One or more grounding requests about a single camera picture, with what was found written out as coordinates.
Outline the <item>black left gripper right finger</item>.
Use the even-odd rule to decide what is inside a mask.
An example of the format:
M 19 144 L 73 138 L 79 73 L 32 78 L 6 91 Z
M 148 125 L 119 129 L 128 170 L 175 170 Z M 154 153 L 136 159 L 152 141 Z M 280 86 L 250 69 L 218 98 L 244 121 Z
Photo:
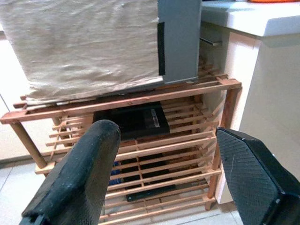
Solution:
M 229 191 L 244 225 L 300 225 L 300 182 L 262 141 L 218 127 Z

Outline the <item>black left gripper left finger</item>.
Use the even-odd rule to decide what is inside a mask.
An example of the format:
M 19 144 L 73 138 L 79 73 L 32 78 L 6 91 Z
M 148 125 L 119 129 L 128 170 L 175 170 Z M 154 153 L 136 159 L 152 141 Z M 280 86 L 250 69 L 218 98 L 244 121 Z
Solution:
M 119 145 L 116 123 L 94 122 L 46 176 L 21 225 L 98 225 Z

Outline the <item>small grey steel fridge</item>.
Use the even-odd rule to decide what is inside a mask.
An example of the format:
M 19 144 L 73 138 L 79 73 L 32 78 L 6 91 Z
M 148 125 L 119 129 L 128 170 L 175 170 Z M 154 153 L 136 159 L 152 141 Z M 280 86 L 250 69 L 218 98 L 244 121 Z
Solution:
M 198 79 L 202 0 L 158 0 L 158 70 L 164 84 Z

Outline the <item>beige cloth on fridge door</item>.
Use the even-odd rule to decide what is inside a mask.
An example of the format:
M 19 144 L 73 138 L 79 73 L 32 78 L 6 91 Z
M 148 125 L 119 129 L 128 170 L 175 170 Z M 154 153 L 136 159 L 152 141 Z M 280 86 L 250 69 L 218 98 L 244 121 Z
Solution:
M 162 82 L 157 0 L 0 0 L 30 104 Z

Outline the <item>white worktop cabinet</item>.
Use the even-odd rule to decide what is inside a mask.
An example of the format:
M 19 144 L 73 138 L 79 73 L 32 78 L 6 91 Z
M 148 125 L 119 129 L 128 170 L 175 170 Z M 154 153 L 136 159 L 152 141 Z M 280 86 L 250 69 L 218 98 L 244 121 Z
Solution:
M 300 181 L 300 0 L 202 4 L 200 55 L 241 82 L 231 129 L 264 142 Z

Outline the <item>wooden slatted rack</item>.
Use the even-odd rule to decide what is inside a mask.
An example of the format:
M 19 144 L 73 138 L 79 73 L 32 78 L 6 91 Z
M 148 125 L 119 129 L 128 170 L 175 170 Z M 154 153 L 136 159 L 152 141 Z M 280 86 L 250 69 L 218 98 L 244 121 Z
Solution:
M 25 103 L 0 118 L 9 124 L 48 175 L 88 130 L 97 111 L 160 102 L 170 133 L 123 141 L 99 225 L 130 222 L 216 201 L 220 153 L 217 126 L 230 127 L 241 83 L 201 61 L 200 79 L 117 97 L 31 108 Z

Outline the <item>orange bowl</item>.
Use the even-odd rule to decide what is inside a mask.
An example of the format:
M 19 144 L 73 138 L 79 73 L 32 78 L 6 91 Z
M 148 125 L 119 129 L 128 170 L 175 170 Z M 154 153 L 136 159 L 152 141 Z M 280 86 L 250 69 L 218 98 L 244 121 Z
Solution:
M 253 3 L 285 3 L 285 2 L 295 2 L 298 0 L 247 0 Z

